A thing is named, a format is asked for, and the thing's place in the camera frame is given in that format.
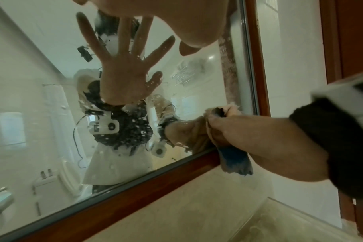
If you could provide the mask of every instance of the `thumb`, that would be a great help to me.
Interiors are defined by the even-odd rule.
[[[153,92],[162,83],[163,73],[157,71],[152,75],[152,78],[147,82],[147,89],[149,92]]]
[[[208,116],[208,124],[216,129],[216,130],[220,130],[220,131],[223,131],[223,128],[224,128],[224,122],[225,122],[225,118],[221,118],[217,115],[214,115],[214,114],[210,114]]]

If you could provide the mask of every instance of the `ceiling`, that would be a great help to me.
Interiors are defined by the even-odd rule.
[[[95,56],[87,63],[77,51],[86,42],[75,15],[83,12],[93,23],[97,15],[94,5],[79,6],[70,0],[0,0],[0,7],[66,78],[72,78],[80,69],[101,67]],[[166,23],[155,18],[146,44],[146,55],[172,34]],[[160,70],[172,56],[178,54],[179,41],[177,38],[172,50],[150,73]]]

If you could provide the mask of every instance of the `black sleeve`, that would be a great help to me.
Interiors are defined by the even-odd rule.
[[[329,153],[329,178],[345,194],[363,198],[363,128],[351,115],[321,98],[289,117]]]

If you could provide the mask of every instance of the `blue cloth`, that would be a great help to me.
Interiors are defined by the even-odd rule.
[[[248,154],[234,146],[218,148],[221,168],[228,173],[237,173],[243,176],[252,175],[253,169]]]

